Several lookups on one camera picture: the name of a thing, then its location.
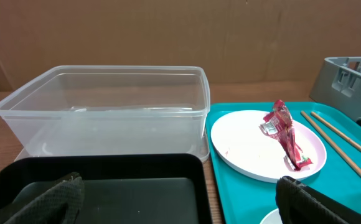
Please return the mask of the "red snack wrapper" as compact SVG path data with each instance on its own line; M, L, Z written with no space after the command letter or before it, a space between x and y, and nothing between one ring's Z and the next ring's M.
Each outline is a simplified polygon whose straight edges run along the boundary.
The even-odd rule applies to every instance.
M293 118L282 100L276 100L271 111L263 117L260 130L265 135L277 140L286 153L286 158L293 170L301 170L312 164L309 157L296 143Z

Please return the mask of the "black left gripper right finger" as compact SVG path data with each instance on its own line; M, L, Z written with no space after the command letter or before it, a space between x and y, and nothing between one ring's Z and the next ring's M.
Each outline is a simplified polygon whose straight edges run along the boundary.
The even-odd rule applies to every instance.
M277 181L275 199L283 224L361 224L361 214L290 176Z

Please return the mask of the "wooden chopstick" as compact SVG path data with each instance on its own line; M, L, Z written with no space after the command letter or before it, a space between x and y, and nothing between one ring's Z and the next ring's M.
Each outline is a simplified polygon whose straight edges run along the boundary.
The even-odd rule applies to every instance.
M344 139L345 141L347 141L350 145L352 145L354 148L356 148L358 151L361 152L361 145L358 144L357 142L355 142L354 140L352 140L350 137L348 137L346 134L344 134L342 131L340 131L339 129L337 129L335 126L333 126L332 124L330 124L330 122L326 121L324 118L322 118L321 116L319 116L317 113L315 112L311 112L311 115L313 117L315 117L317 120L319 120L321 123L323 123L325 126L327 126L329 129L331 129L333 132L335 132L337 135L339 135L342 139Z
M312 118L304 111L302 111L301 114L361 178L361 168L314 122Z

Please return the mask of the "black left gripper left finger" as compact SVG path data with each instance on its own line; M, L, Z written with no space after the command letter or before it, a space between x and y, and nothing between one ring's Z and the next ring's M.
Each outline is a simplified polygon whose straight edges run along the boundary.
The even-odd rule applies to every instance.
M75 223L84 198L83 179L72 172L0 208L0 223Z

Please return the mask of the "grey bowl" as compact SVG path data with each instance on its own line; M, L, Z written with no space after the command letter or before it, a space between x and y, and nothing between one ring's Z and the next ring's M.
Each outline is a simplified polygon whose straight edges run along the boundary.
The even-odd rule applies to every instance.
M283 224L281 216L279 214L279 209L276 208L273 211L269 212L261 221L260 224Z

